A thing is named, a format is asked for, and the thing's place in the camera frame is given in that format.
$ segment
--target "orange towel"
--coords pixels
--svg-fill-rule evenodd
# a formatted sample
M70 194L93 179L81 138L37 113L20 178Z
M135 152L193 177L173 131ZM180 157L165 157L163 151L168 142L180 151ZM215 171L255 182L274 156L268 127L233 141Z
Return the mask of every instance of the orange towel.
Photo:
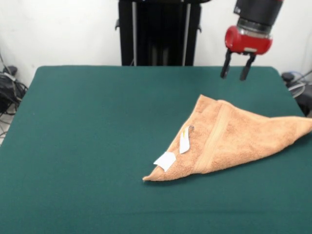
M179 153L180 135L189 132L190 149ZM312 131L312 119L264 117L201 95L169 146L176 161L165 172L156 166L143 180L165 181L205 174L273 155Z

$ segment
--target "black robot arm cylinder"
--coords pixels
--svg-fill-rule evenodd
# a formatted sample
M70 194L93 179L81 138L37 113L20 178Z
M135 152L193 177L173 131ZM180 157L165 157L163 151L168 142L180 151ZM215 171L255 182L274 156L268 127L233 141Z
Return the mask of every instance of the black robot arm cylinder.
M269 34L283 0L237 0L234 13L240 16L237 26L249 31Z

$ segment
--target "table surface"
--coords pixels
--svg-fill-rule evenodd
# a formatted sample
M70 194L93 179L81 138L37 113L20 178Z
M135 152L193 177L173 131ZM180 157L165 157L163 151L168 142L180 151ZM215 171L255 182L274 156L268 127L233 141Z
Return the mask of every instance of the table surface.
M142 182L200 94L302 116L276 70L41 67L0 148L0 233L312 233L312 135L207 175Z

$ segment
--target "white tag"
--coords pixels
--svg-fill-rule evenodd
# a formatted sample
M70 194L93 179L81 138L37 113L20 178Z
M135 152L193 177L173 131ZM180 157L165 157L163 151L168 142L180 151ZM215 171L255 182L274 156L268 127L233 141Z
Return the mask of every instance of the white tag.
M174 153L165 152L162 156L160 156L155 162L155 165L158 165L165 172L171 167L171 165L176 161L176 156Z
M185 128L184 131L181 133L179 150L180 154L183 154L190 149L189 128L190 126Z

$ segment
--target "black stand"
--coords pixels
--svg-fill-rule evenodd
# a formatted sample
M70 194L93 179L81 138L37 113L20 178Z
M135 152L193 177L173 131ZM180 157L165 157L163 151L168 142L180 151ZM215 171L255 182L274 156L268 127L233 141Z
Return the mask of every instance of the black stand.
M199 3L119 1L123 66L192 66Z

